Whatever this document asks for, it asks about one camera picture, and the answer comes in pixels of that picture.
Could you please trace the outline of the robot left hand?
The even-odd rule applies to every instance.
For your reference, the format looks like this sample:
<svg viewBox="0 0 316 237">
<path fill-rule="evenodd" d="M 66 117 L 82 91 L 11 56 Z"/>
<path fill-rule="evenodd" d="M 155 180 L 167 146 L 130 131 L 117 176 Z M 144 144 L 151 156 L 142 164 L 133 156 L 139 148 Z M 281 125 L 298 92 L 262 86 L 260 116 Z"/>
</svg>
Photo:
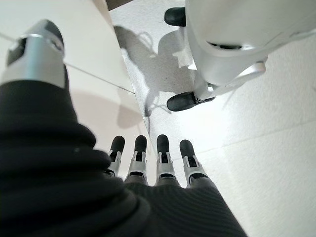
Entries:
<svg viewBox="0 0 316 237">
<path fill-rule="evenodd" d="M 43 19 L 8 50 L 0 79 L 0 234 L 3 237 L 243 237 L 189 140 L 179 148 L 187 187 L 175 176 L 165 135 L 157 181 L 146 177 L 147 140 L 135 140 L 125 180 L 125 140 L 94 149 L 78 122 L 58 27 Z"/>
</svg>

